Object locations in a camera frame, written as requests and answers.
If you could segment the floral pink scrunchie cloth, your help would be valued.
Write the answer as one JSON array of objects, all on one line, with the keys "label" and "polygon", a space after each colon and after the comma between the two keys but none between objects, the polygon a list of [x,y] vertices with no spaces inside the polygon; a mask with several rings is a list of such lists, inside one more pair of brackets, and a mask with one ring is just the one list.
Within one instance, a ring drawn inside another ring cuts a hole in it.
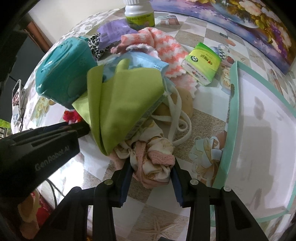
[{"label": "floral pink scrunchie cloth", "polygon": [[175,164],[173,144],[164,137],[154,120],[148,120],[129,140],[118,144],[109,157],[116,169],[126,160],[133,168],[133,177],[145,188],[167,185]]}]

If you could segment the red pink pipe-cleaner flower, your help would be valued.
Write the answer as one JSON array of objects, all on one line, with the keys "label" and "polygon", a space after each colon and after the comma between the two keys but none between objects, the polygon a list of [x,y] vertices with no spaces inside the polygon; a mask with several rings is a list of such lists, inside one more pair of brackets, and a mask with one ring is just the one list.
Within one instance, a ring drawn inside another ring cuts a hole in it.
[{"label": "red pink pipe-cleaner flower", "polygon": [[63,120],[68,124],[79,123],[83,121],[83,118],[76,110],[66,110],[63,113]]}]

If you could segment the green microfiber cloth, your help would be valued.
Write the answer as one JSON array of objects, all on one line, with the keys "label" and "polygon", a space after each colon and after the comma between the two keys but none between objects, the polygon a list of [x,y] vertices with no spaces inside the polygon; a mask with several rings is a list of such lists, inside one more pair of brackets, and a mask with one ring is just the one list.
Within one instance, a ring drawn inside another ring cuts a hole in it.
[{"label": "green microfiber cloth", "polygon": [[120,60],[109,78],[104,78],[103,71],[104,66],[96,66],[87,72],[87,90],[72,105],[108,156],[134,135],[165,90],[160,70],[131,69],[129,59]]}]

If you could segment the black white leopard scrunchie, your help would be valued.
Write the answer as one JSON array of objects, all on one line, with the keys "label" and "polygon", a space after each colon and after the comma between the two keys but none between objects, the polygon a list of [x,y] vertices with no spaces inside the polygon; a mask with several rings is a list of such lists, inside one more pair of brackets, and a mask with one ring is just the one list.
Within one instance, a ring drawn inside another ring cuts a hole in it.
[{"label": "black white leopard scrunchie", "polygon": [[110,47],[101,47],[102,43],[100,42],[101,34],[95,33],[93,36],[91,36],[88,39],[88,46],[92,52],[93,57],[97,60],[99,60],[105,52],[107,52]]}]

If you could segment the pink white knitted cloth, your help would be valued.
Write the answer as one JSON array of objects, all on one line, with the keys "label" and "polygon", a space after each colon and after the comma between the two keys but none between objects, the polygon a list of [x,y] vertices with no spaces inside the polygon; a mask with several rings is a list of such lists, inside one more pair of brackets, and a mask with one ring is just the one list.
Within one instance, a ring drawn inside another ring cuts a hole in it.
[{"label": "pink white knitted cloth", "polygon": [[186,89],[192,96],[195,95],[197,82],[181,66],[188,52],[171,35],[157,28],[147,27],[136,33],[121,36],[120,43],[110,50],[112,54],[123,54],[127,51],[144,52],[168,63],[165,77],[177,87]]}]

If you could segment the purple wipes packet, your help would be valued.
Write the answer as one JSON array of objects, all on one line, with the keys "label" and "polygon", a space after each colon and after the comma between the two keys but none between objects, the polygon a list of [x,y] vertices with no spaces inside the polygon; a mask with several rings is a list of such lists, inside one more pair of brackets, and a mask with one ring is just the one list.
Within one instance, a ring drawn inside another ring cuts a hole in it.
[{"label": "purple wipes packet", "polygon": [[97,30],[99,33],[99,49],[105,49],[115,42],[121,40],[121,36],[126,34],[137,33],[136,30],[132,29],[126,19],[113,20],[100,26]]}]

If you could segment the white green-rimmed shallow box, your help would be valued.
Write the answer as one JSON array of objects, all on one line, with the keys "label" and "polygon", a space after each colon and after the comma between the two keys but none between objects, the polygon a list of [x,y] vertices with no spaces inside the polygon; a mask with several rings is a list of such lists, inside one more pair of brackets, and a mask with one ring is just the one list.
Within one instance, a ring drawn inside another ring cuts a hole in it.
[{"label": "white green-rimmed shallow box", "polygon": [[214,188],[230,187],[258,222],[289,213],[295,198],[295,110],[261,75],[237,61],[225,147]]}]

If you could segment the teal plastic treasure box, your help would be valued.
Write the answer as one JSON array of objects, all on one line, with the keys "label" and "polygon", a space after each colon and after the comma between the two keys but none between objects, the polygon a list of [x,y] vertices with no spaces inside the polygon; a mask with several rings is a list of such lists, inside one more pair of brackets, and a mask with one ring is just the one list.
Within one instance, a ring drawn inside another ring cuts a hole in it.
[{"label": "teal plastic treasure box", "polygon": [[37,68],[38,95],[67,109],[87,90],[87,72],[97,66],[88,39],[70,37],[58,45]]}]

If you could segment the green tissue packet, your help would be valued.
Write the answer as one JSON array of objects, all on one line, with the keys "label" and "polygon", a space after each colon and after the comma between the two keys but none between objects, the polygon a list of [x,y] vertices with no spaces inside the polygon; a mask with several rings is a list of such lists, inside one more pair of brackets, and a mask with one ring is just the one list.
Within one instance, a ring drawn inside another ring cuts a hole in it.
[{"label": "green tissue packet", "polygon": [[201,85],[211,84],[220,66],[221,58],[203,43],[196,47],[182,61],[182,68],[186,70]]}]

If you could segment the white green-label pill bottle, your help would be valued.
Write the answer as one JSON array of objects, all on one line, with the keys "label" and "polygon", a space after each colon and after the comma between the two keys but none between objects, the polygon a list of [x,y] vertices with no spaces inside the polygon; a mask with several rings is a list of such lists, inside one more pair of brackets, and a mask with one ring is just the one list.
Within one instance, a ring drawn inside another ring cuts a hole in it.
[{"label": "white green-label pill bottle", "polygon": [[154,9],[150,1],[147,0],[124,0],[125,17],[128,25],[141,30],[146,27],[154,27]]}]

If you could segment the floral painting canvas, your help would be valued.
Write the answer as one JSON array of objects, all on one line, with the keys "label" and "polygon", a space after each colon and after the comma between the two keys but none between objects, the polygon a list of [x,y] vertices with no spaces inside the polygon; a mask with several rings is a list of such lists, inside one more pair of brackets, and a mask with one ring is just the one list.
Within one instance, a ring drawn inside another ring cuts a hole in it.
[{"label": "floral painting canvas", "polygon": [[295,59],[295,32],[263,1],[152,1],[155,11],[192,16],[240,36],[283,73]]}]

